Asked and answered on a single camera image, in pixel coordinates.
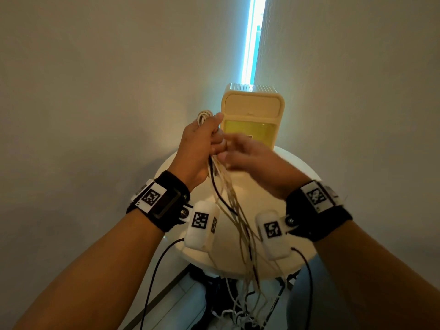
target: wrist strap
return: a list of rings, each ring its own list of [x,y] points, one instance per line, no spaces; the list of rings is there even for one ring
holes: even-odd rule
[[[187,186],[169,171],[148,181],[133,197],[127,213],[138,208],[156,227],[168,232],[177,224],[180,211],[190,200]]]
[[[286,214],[292,235],[312,242],[325,238],[352,216],[338,195],[328,186],[312,181],[293,191],[286,199]]]

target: floor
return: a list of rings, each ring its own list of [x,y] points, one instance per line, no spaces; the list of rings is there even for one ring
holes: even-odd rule
[[[261,283],[263,292],[267,297],[274,299],[279,293],[281,286],[275,280],[267,280]],[[274,309],[265,330],[285,330],[286,305],[289,291],[284,290],[276,308]],[[249,300],[255,303],[255,296]],[[268,313],[272,303],[263,308],[262,313]],[[143,330],[190,330],[198,322],[205,310],[205,288],[198,282],[186,275],[146,316]],[[230,319],[215,319],[211,322],[209,330],[231,330],[234,327]]]

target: white table top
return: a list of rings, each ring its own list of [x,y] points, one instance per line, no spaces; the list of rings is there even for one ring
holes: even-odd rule
[[[311,169],[310,166],[308,166],[300,158],[279,147],[275,147],[274,151],[284,160],[288,161],[308,175],[311,179],[320,180],[316,172],[314,172],[313,169]],[[162,166],[158,169],[155,178],[170,166],[175,155],[175,153],[171,155],[162,164]],[[278,211],[280,216],[285,215],[285,202],[272,197],[271,194],[267,193],[258,184],[256,184],[248,174],[243,172],[234,172],[231,173],[231,177],[238,200],[245,211],[245,215],[252,230],[256,232],[255,215],[264,209],[275,209]],[[204,183],[199,185],[191,192],[190,204],[194,205],[199,200],[214,202],[214,196],[212,195],[212,189],[209,183],[211,183],[211,180],[206,179]],[[250,197],[249,190],[252,190],[252,197]],[[186,223],[175,226],[166,234],[166,237],[170,241],[174,241],[178,238],[184,238],[187,225],[188,224]],[[316,255],[316,250],[309,240],[292,235],[287,236],[289,238],[290,245],[300,250],[307,260]],[[281,269],[281,271],[283,271],[283,275],[287,276],[298,271],[304,264],[304,261],[300,255],[295,252],[292,252],[287,258],[276,261],[277,264],[272,261],[269,262],[264,255],[261,244],[258,241],[256,242],[258,251],[257,267],[260,279],[281,276],[278,267]],[[181,252],[181,255],[184,259],[205,271],[227,278],[242,279],[244,277],[245,268],[240,256],[239,234],[223,212],[220,212],[220,218],[216,228],[216,237],[210,253],[215,265],[205,252],[189,249],[185,247],[183,243],[177,243],[175,247],[179,252]]]

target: window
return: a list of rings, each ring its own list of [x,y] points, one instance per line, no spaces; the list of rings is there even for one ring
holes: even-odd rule
[[[266,0],[250,0],[242,83],[253,84]]]

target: cable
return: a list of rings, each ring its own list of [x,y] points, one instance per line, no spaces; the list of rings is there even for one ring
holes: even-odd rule
[[[305,263],[305,266],[307,266],[307,270],[308,270],[308,276],[309,276],[309,280],[310,280],[310,292],[309,292],[309,296],[308,296],[307,320],[305,322],[305,330],[308,330],[308,327],[310,325],[311,304],[312,304],[312,297],[313,297],[313,280],[311,278],[311,270],[310,270],[310,266],[308,265],[307,260],[305,259],[304,255],[301,253],[301,251],[299,251],[298,249],[295,249],[295,248],[290,248],[290,249],[297,252],[298,254],[300,254],[300,256],[302,257],[302,259]]]
[[[156,267],[154,268],[154,272],[153,272],[153,277],[151,277],[151,283],[150,283],[150,288],[148,289],[148,294],[146,295],[146,301],[145,301],[145,307],[143,309],[143,313],[142,313],[142,320],[140,322],[140,330],[142,330],[142,326],[143,326],[143,319],[145,318],[145,312],[146,312],[146,306],[148,305],[148,300],[150,299],[150,294],[151,294],[151,288],[153,287],[153,281],[154,281],[154,277],[156,276],[156,272],[157,272],[157,268],[159,267],[159,264],[162,260],[162,258],[165,256],[166,252],[176,243],[178,242],[182,242],[184,239],[180,238],[176,241],[174,241],[173,243],[171,243],[166,249],[165,251],[162,253],[162,255],[159,257],[159,260],[157,261]]]

